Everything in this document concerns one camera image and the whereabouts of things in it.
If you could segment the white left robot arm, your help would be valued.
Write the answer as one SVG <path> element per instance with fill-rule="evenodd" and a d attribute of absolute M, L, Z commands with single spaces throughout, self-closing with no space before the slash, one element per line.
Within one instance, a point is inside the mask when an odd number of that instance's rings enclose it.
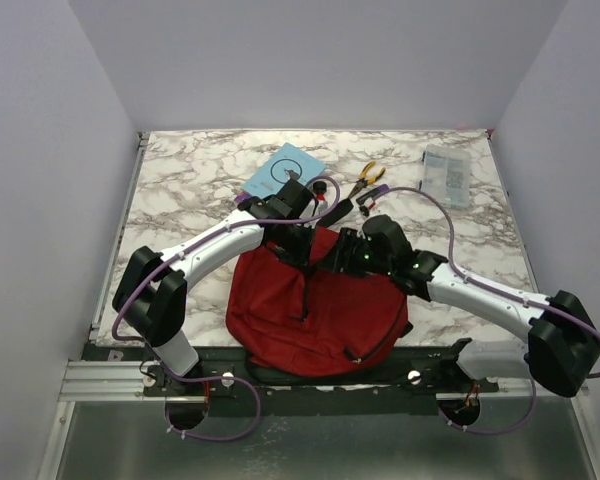
<path fill-rule="evenodd" d="M 313 231 L 301 215 L 313 202 L 313 192 L 297 180 L 287 181 L 264 199 L 251 196 L 219 224 L 161 252 L 137 249 L 127 263 L 114 294 L 117 313 L 112 328 L 116 340 L 126 322 L 169 369 L 167 382 L 181 395 L 194 393 L 202 380 L 198 352 L 183 331 L 189 291 L 229 260 L 279 240 L 299 254 L 310 247 Z"/>

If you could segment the red student backpack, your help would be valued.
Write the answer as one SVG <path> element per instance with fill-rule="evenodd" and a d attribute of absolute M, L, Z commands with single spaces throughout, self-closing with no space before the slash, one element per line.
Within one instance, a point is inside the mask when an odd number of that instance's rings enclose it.
<path fill-rule="evenodd" d="M 269 246 L 239 256 L 226 327 L 248 365 L 304 378 L 352 374 L 381 363 L 411 331 L 407 297 L 388 278 L 318 268 L 337 237 L 318 228 L 305 271 Z"/>

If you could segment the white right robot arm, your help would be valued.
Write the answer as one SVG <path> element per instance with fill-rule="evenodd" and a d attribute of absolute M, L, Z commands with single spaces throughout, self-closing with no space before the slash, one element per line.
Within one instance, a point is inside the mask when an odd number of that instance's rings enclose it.
<path fill-rule="evenodd" d="M 570 398 L 600 357 L 600 337 L 574 294 L 516 290 L 454 267 L 442 255 L 413 248 L 386 215 L 368 219 L 360 231 L 342 229 L 322 265 L 357 277 L 384 275 L 408 296 L 458 308 L 511 333 L 511 341 L 472 341 L 441 365 L 441 382 L 454 392 L 476 379 L 529 376 Z"/>

